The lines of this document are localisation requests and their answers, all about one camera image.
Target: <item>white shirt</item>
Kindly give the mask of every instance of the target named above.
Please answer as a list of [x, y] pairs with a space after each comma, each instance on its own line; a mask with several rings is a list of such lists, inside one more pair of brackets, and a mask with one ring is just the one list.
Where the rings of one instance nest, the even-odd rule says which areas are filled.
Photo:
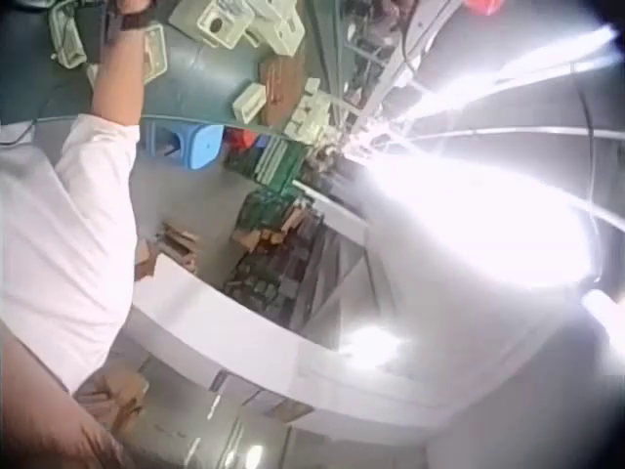
[[53, 167], [0, 148], [0, 318], [73, 393], [128, 316], [137, 244], [129, 176], [139, 127], [76, 118]]

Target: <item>shirt sleeve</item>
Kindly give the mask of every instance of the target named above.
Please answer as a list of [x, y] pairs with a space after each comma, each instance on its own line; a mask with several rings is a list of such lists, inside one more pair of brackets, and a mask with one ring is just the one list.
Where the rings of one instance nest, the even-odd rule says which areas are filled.
[[129, 178], [138, 141], [137, 125], [83, 114], [63, 144], [57, 175], [75, 209], [97, 232], [122, 222], [129, 212], [132, 216]]

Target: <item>hand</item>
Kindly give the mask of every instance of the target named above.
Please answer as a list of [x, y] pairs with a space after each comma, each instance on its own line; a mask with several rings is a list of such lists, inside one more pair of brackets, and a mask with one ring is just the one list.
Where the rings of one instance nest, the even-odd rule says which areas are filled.
[[145, 10], [153, 0], [117, 0], [117, 8], [122, 15], [131, 15]]

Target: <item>green table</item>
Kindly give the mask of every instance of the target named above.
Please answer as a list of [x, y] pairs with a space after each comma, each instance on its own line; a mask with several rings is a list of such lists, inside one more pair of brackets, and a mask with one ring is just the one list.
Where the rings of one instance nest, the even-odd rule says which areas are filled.
[[[314, 3], [327, 12], [322, 18], [334, 21], [331, 14], [338, 1]], [[199, 44], [168, 25], [176, 5], [176, 1], [159, 2], [157, 16], [165, 25], [169, 67], [166, 74], [146, 87], [145, 117], [242, 127], [234, 119], [231, 104], [250, 82], [259, 80], [258, 64], [272, 51], [267, 47], [255, 49], [244, 39], [233, 50]], [[322, 48], [327, 45], [317, 44], [316, 37], [317, 32], [307, 31], [307, 72], [322, 79], [325, 91], [334, 91], [339, 89], [335, 83], [336, 52], [324, 54]], [[67, 70], [51, 59], [53, 53], [45, 14], [9, 11], [0, 18], [3, 124], [35, 116], [42, 120], [70, 118], [89, 109], [92, 91], [83, 68]], [[326, 57], [331, 57], [330, 64], [320, 67]], [[261, 132], [279, 130], [254, 122], [245, 127]]]

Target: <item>skin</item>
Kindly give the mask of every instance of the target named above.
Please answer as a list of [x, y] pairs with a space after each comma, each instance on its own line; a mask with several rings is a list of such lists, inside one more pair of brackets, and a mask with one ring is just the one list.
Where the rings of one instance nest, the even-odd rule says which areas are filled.
[[[119, 0], [123, 14], [149, 0]], [[123, 31], [106, 53], [94, 90], [92, 113], [136, 125], [144, 102], [145, 34]], [[2, 467], [131, 467], [120, 445], [66, 392], [56, 377], [0, 321]], [[105, 452], [110, 463], [102, 463]]]

